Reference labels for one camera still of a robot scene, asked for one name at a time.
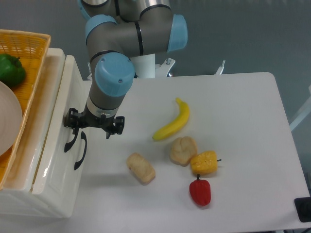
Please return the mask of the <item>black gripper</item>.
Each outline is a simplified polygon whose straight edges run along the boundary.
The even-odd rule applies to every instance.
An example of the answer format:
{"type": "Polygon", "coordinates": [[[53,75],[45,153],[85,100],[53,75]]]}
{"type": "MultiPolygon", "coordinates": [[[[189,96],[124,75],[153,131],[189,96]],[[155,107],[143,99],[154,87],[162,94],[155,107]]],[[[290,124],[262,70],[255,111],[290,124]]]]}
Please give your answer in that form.
{"type": "Polygon", "coordinates": [[[106,115],[95,116],[89,110],[79,112],[75,108],[69,108],[64,126],[73,130],[74,140],[76,140],[80,128],[100,128],[106,131],[106,139],[112,135],[121,135],[125,125],[125,117],[113,115],[106,117],[106,115]]]}

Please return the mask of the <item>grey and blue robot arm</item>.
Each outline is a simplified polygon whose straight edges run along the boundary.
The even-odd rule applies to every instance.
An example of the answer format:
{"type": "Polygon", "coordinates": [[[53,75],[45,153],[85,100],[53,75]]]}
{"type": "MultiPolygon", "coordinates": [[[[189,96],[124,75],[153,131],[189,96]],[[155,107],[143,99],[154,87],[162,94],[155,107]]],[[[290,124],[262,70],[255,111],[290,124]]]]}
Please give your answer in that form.
{"type": "Polygon", "coordinates": [[[74,136],[87,127],[121,134],[125,119],[117,111],[136,75],[131,59],[183,49],[186,20],[167,0],[80,0],[78,6],[86,19],[92,85],[84,110],[70,108],[64,126],[74,136]]]}

